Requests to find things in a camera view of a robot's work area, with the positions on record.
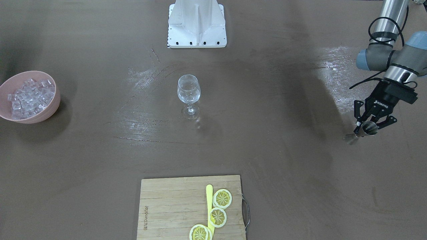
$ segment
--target pink bowl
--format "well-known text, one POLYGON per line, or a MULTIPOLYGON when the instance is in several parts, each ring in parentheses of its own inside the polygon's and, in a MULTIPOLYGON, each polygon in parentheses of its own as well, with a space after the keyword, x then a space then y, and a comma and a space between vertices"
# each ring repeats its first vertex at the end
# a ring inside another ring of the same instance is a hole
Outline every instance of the pink bowl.
POLYGON ((17 122, 17 123, 39 123, 48 119, 52 116, 59 107, 59 102, 61 101, 61 94, 59 93, 58 86, 56 85, 53 78, 44 72, 40 71, 28 71, 19 73, 11 78, 9 78, 6 82, 4 82, 0 86, 0 116, 6 120, 17 122), (42 79, 50 79, 55 85, 55 95, 53 96, 52 101, 47 105, 47 107, 39 112, 38 114, 21 120, 13 120, 12 119, 12 103, 7 100, 7 95, 12 94, 16 91, 16 89, 20 88, 24 81, 28 79, 34 79, 35 81, 40 81, 42 79))

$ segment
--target glass stem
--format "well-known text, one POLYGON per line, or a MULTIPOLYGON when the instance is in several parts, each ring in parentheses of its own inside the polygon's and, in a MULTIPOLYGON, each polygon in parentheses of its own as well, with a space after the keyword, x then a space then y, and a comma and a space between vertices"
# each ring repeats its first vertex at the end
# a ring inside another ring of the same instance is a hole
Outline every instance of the glass stem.
POLYGON ((193 105, 188 105, 188 113, 189 114, 193 114, 194 113, 193 105))

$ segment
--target ice cube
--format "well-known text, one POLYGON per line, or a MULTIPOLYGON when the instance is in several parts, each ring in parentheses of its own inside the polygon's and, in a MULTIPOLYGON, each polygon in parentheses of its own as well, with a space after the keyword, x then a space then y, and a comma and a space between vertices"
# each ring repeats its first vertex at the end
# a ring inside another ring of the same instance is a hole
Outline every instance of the ice cube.
POLYGON ((33 108, 38 107, 40 105, 40 100, 34 100, 31 101, 30 104, 33 106, 33 108))
POLYGON ((42 91, 40 91, 39 89, 35 89, 35 90, 33 90, 32 95, 33 95, 33 97, 34 97, 34 98, 38 99, 38 98, 40 98, 43 94, 42 94, 42 91))
POLYGON ((25 86, 32 86, 35 83, 34 79, 30 78, 24 82, 25 86))
POLYGON ((20 120, 22 117, 20 110, 12 110, 12 119, 13 120, 20 120))
POLYGON ((29 118, 29 112, 28 111, 22 111, 22 118, 29 118))
POLYGON ((22 100, 25 102, 33 101, 33 97, 30 94, 25 94, 22 100))
POLYGON ((51 82, 48 79, 42 79, 42 80, 40 80, 40 84, 42 87, 47 87, 47 86, 51 85, 51 82))
POLYGON ((13 110, 19 110, 21 108, 22 108, 22 106, 21 106, 21 103, 19 101, 13 101, 12 102, 12 109, 13 110))
POLYGON ((20 101, 23 101, 24 96, 25 96, 25 93, 21 93, 21 94, 16 95, 16 98, 18 98, 18 100, 20 100, 20 101))
POLYGON ((22 91, 24 93, 29 93, 29 92, 31 92, 31 90, 32 90, 32 88, 30 86, 23 86, 22 87, 22 91))
POLYGON ((7 95, 7 100, 8 101, 13 102, 13 101, 16 101, 17 99, 18 99, 18 97, 16 96, 16 94, 8 94, 7 95))
POLYGON ((34 108, 34 112, 36 112, 36 114, 41 112, 41 111, 43 111, 42 108, 39 108, 39 107, 34 108))
POLYGON ((32 104, 29 102, 22 102, 21 105, 22 105, 22 110, 24 111, 30 111, 34 108, 32 104))
POLYGON ((35 89, 39 88, 40 85, 39 85, 38 82, 35 82, 34 84, 30 85, 30 87, 31 87, 32 90, 35 90, 35 89))
POLYGON ((15 94, 16 94, 16 95, 19 95, 19 94, 22 94, 22 93, 23 93, 22 89, 17 89, 17 90, 15 91, 15 94))
POLYGON ((47 94, 47 92, 48 92, 48 88, 42 88, 42 89, 41 89, 41 94, 42 94, 42 95, 47 94))
POLYGON ((41 108, 41 109, 45 109, 45 108, 47 107, 47 104, 46 104, 46 103, 44 103, 44 102, 41 102, 41 103, 38 105, 38 107, 39 107, 39 108, 41 108))
POLYGON ((41 98, 40 98, 40 100, 46 104, 49 104, 52 99, 53 99, 52 93, 50 93, 50 94, 47 93, 47 94, 41 96, 41 98))

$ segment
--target bowl of ice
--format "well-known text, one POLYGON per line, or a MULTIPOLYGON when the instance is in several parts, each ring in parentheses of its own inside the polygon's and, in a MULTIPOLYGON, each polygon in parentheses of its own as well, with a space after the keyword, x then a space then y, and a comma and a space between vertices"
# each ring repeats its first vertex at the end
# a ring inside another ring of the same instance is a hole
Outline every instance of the bowl of ice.
POLYGON ((44 72, 19 73, 0 86, 0 116, 17 123, 39 123, 52 116, 61 95, 53 78, 44 72))

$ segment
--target glass base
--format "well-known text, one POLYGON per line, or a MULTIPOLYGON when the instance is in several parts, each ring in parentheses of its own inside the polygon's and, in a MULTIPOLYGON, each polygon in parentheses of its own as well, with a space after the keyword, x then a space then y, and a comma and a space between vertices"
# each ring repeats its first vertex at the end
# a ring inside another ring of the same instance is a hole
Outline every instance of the glass base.
POLYGON ((186 105, 182 109, 182 115, 187 119, 196 119, 199 117, 200 110, 197 106, 186 105))

